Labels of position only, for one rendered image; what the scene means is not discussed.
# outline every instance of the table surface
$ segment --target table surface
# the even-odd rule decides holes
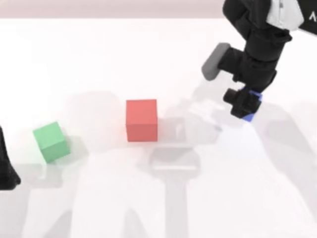
[[[294,32],[252,123],[241,84],[201,66],[223,19],[2,20],[0,124],[23,184],[0,192],[1,238],[317,235],[316,37]],[[158,143],[127,143],[125,101],[157,99]],[[46,165],[32,130],[58,121],[72,154]]]

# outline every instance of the green block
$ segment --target green block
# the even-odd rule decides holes
[[[47,163],[70,154],[70,149],[58,122],[33,131],[40,151]]]

